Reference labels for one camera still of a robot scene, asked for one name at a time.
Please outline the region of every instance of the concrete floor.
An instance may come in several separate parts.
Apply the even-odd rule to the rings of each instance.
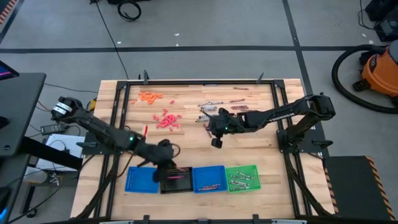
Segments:
[[[358,0],[152,0],[139,3],[142,17],[132,23],[118,16],[116,6],[104,0],[98,4],[115,44],[124,51],[120,56],[130,78],[137,78],[143,69],[151,78],[257,78],[264,72],[264,78],[301,78],[307,92],[311,92],[309,87],[314,93],[325,92],[337,112],[332,121],[323,123],[326,138],[335,142],[329,147],[330,154],[373,157],[390,203],[398,211],[398,175],[394,166],[398,159],[398,117],[363,109],[339,95],[331,82],[331,67],[342,52],[323,48],[383,44],[375,32],[358,25]],[[0,58],[11,67],[19,72],[44,72],[47,83],[81,90],[96,91],[101,80],[125,79],[116,53],[109,52],[113,45],[94,4],[89,5],[88,0],[29,0],[20,6],[0,43]],[[287,6],[292,16],[290,24],[285,13]],[[364,20],[370,24],[367,15]],[[296,43],[290,32],[293,26]],[[176,44],[240,47],[219,51],[174,48],[168,52],[156,48]],[[268,47],[254,50],[251,46]],[[319,48],[301,52],[300,46]],[[31,53],[14,54],[18,49]],[[91,53],[74,53],[77,50]],[[297,55],[301,53],[303,61],[299,63]],[[347,85],[358,77],[357,58],[352,56],[340,69]],[[51,107],[59,96],[86,103],[95,94],[45,86],[40,101]],[[386,103],[383,97],[373,94],[363,97]],[[37,110],[31,124],[50,124],[49,118],[49,114]],[[26,135],[35,133],[29,128]],[[39,208],[35,218],[16,223],[66,220],[74,189],[65,187]],[[32,204],[39,203],[51,190],[39,189]]]

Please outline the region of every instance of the green tray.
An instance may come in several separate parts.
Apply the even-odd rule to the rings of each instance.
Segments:
[[[249,180],[241,180],[241,179],[236,179],[231,177],[231,175],[239,176],[239,177],[245,177],[243,175],[240,175],[237,173],[241,172],[246,175],[250,175],[253,177],[252,179],[249,178]],[[238,192],[247,192],[247,191],[253,191],[253,190],[260,190],[261,189],[261,183],[260,183],[260,178],[259,178],[259,173],[257,171],[257,166],[256,165],[250,165],[250,166],[239,166],[239,167],[230,167],[225,169],[226,172],[226,178],[228,182],[228,191],[231,193],[238,193]],[[240,187],[238,185],[230,184],[230,180],[235,180],[239,182],[244,182],[249,184],[248,189],[241,189],[241,190],[232,190],[233,188]]]

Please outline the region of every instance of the black tray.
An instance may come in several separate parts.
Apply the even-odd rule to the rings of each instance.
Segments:
[[[179,179],[167,179],[160,181],[160,193],[180,193],[193,191],[192,184],[192,167],[182,167],[178,169],[169,169],[166,174],[167,178],[183,176]]]

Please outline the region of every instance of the wooden tabletop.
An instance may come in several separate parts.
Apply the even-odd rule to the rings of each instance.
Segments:
[[[116,89],[116,80],[102,81],[99,88],[95,116],[109,122]],[[162,139],[170,139],[180,145],[181,154],[175,158],[180,167],[199,167],[224,165],[226,167],[257,165],[261,190],[231,194],[217,192],[194,194],[193,192],[179,194],[137,194],[124,191],[127,172],[116,182],[113,202],[112,219],[142,220],[144,215],[150,219],[250,219],[253,214],[260,218],[293,218],[287,173],[282,154],[279,152],[275,135],[277,123],[268,124],[256,133],[225,135],[223,148],[216,149],[210,145],[211,138],[203,128],[203,123],[196,123],[201,115],[198,104],[204,101],[224,101],[245,98],[244,103],[233,105],[248,105],[250,110],[269,110],[274,107],[271,88],[265,85],[242,85],[249,90],[234,90],[236,85],[203,86],[203,85],[147,85],[133,86],[130,89],[126,125],[133,131],[142,132],[145,124],[149,125],[147,142],[157,143]],[[303,88],[299,79],[285,79],[285,87],[289,102],[303,97]],[[162,93],[163,98],[157,99],[152,105],[139,100],[140,91]],[[157,129],[158,121],[153,120],[153,114],[161,117],[163,109],[169,114],[180,114],[178,120],[180,129],[172,132]],[[121,106],[118,109],[116,124],[118,127]],[[293,118],[294,123],[301,117]],[[129,158],[122,155],[119,162],[119,173]],[[322,206],[331,213],[333,205],[328,185],[323,171],[322,161],[308,154],[301,154],[303,170],[307,186]],[[98,188],[103,156],[95,156],[80,174],[71,217],[78,215],[91,200]],[[134,157],[130,166],[136,166],[142,161]],[[304,214],[301,193],[296,185],[300,211]],[[103,197],[101,214],[105,214],[108,193]]]

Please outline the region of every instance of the computer monitor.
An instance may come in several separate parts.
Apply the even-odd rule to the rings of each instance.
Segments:
[[[17,73],[10,66],[6,65],[4,62],[0,61],[0,80],[5,80],[8,78],[18,77],[19,73]]]

